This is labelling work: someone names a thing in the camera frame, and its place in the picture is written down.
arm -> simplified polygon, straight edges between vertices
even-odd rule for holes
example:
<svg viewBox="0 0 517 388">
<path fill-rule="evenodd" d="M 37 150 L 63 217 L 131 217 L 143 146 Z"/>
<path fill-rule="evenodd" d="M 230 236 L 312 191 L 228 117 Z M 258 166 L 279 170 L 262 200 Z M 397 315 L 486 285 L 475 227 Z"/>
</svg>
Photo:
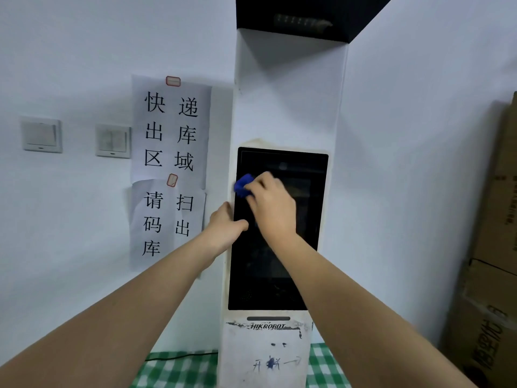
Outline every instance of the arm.
<svg viewBox="0 0 517 388">
<path fill-rule="evenodd" d="M 246 188 L 264 239 L 352 387 L 475 388 L 409 323 L 296 234 L 296 204 L 281 181 L 264 173 Z"/>
<path fill-rule="evenodd" d="M 196 238 L 0 367 L 0 386 L 127 388 L 196 276 L 248 228 L 228 203 Z"/>
</svg>

brown cardboard box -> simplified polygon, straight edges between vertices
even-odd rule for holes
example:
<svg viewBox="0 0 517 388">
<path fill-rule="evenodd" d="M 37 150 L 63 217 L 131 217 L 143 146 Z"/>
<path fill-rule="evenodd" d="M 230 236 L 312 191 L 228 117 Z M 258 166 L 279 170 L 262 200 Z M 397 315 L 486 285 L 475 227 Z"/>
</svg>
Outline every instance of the brown cardboard box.
<svg viewBox="0 0 517 388">
<path fill-rule="evenodd" d="M 473 260 L 443 334 L 443 353 L 479 387 L 517 387 L 517 276 Z"/>
<path fill-rule="evenodd" d="M 517 92 L 489 182 L 472 257 L 517 274 Z"/>
</svg>

display screen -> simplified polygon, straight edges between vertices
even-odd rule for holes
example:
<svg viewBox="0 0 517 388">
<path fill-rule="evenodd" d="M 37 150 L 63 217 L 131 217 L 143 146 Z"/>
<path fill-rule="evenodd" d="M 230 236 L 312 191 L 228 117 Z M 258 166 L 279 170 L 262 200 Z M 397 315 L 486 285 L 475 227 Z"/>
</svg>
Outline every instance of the display screen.
<svg viewBox="0 0 517 388">
<path fill-rule="evenodd" d="M 270 171 L 296 201 L 296 232 L 314 249 L 320 234 L 328 156 L 239 148 L 236 179 Z M 232 246 L 230 310 L 307 310 L 288 271 L 268 246 L 245 199 L 235 198 L 234 220 L 250 224 Z"/>
</svg>

green checkered tablecloth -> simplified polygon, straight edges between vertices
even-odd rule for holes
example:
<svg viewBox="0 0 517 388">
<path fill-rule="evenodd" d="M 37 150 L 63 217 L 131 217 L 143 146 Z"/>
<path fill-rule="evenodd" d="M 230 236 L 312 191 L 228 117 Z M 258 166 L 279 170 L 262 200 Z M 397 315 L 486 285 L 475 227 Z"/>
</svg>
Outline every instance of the green checkered tablecloth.
<svg viewBox="0 0 517 388">
<path fill-rule="evenodd" d="M 198 351 L 151 353 L 140 368 L 131 388 L 210 388 L 216 386 L 217 352 Z M 308 388 L 350 388 L 343 371 L 328 347 L 313 344 L 309 356 Z"/>
</svg>

red-bordered sticker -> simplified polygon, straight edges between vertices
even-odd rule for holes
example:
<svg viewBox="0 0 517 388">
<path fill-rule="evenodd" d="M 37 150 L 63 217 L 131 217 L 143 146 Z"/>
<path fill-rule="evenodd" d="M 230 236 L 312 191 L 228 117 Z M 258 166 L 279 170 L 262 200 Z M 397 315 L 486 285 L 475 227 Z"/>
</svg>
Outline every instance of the red-bordered sticker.
<svg viewBox="0 0 517 388">
<path fill-rule="evenodd" d="M 167 185 L 170 187 L 175 187 L 178 182 L 178 176 L 176 174 L 169 174 L 169 179 L 167 180 Z"/>
<path fill-rule="evenodd" d="M 165 78 L 165 84 L 168 86 L 179 87 L 181 85 L 181 79 L 176 76 L 167 76 Z"/>
</svg>

